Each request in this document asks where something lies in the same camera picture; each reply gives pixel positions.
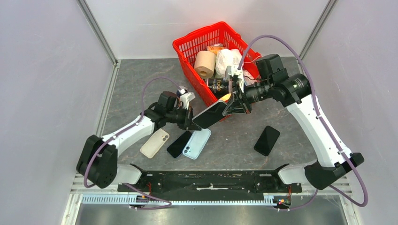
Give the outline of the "blue phone with black screen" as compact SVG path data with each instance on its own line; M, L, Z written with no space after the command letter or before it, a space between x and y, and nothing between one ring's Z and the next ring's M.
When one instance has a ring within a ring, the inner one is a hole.
M190 131L185 131L181 136L179 136L171 145L167 147L167 152L173 157L173 158L178 158L187 142L191 138L192 132Z

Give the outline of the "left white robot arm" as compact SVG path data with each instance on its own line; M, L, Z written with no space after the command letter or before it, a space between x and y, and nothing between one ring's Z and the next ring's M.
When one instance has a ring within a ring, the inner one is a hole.
M111 183L128 183L135 191L143 191L147 178L133 165L120 165L118 158L125 150L140 139L152 135L168 123L176 124L183 130L200 130L193 119L190 102L195 94L186 90L177 93L164 91L158 101L152 103L132 122L99 137L87 138L76 170L83 175L86 188L106 188Z

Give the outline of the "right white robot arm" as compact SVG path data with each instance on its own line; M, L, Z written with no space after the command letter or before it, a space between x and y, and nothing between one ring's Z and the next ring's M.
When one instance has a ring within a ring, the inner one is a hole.
M290 184L303 182L323 190L364 163L363 155L351 152L323 115L305 75L289 76L277 54L262 57L255 64L261 79L249 86L244 85L243 70L237 65L227 66L225 75L231 80L233 92L223 115L249 114L253 103L272 98L296 119L317 156L313 162L280 167L271 178L275 191L282 192Z

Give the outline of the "black phone from blue case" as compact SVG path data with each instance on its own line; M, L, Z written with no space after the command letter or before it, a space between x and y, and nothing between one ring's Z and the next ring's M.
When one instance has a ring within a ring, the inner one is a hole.
M226 117L223 115L226 107L226 102L218 100L204 111L193 117L192 122L200 128L209 128Z

